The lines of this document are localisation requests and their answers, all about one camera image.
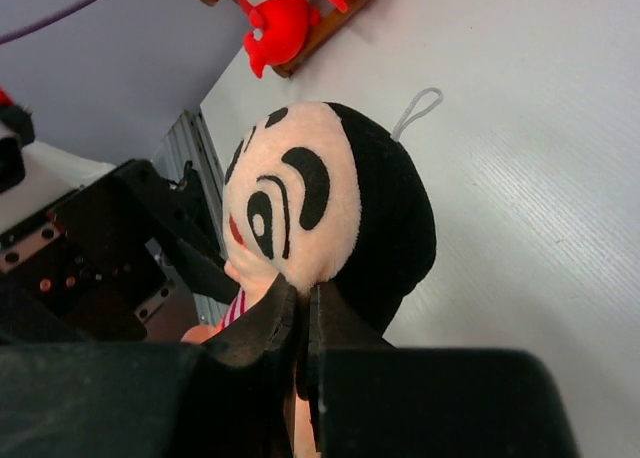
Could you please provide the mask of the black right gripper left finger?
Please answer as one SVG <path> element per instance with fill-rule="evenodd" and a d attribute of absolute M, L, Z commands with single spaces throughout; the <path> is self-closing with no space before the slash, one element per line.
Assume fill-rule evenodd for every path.
<path fill-rule="evenodd" d="M 1 282 L 5 457 L 289 457 L 295 290 L 203 345 L 98 343 Z"/>

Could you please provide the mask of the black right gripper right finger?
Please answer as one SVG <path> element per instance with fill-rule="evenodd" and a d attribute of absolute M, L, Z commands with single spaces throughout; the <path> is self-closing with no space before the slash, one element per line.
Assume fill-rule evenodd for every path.
<path fill-rule="evenodd" d="M 325 457 L 577 457 L 550 372 L 521 350 L 397 348 L 325 283 L 307 386 Z"/>

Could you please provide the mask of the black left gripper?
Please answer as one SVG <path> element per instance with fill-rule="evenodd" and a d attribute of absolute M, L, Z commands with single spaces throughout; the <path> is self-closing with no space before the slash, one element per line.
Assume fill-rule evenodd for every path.
<path fill-rule="evenodd" d="M 157 244 L 194 294 L 228 304 L 237 284 L 172 182 L 131 160 L 1 229 L 5 343 L 141 341 L 173 281 Z"/>

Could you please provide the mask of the boy doll orange pants front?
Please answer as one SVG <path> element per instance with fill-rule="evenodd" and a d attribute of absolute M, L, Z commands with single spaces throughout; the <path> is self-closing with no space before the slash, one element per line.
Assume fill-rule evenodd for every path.
<path fill-rule="evenodd" d="M 239 142 L 224 180 L 232 301 L 199 348 L 179 457 L 297 457 L 321 451 L 323 397 L 366 392 L 366 364 L 434 265 L 434 215 L 397 137 L 339 103 L 281 107 Z"/>

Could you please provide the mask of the red shark plush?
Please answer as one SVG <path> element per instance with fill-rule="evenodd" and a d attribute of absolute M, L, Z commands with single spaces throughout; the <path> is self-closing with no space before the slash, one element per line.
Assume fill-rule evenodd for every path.
<path fill-rule="evenodd" d="M 346 0 L 328 0 L 341 12 Z M 305 44 L 309 28 L 321 20 L 312 0 L 237 0 L 251 30 L 243 46 L 249 66 L 257 78 L 267 66 L 282 65 L 297 56 Z"/>

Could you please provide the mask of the wooden tiered shelf rack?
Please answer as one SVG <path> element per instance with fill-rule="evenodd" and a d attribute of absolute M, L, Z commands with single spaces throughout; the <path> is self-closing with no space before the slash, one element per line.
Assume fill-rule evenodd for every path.
<path fill-rule="evenodd" d="M 220 0 L 200 1 L 207 6 L 213 6 Z M 335 35 L 352 16 L 369 4 L 370 1 L 371 0 L 346 0 L 348 10 L 341 12 L 328 0 L 312 0 L 312 4 L 321 13 L 321 20 L 318 24 L 309 28 L 302 50 L 292 60 L 282 65 L 267 66 L 266 68 L 272 68 L 274 72 L 281 77 L 287 78 L 291 76 L 319 47 Z"/>

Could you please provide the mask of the aluminium front mounting rail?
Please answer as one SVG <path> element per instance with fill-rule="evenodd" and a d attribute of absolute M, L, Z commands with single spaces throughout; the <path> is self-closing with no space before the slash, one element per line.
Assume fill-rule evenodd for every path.
<path fill-rule="evenodd" d="M 183 111 L 162 139 L 152 164 L 161 176 L 172 182 L 196 225 L 219 246 L 222 171 L 209 139 L 201 112 Z M 227 306 L 211 297 L 192 294 L 164 251 L 157 244 L 151 244 L 149 250 L 174 284 L 163 306 L 147 323 L 149 338 L 177 341 L 195 325 L 218 324 Z"/>

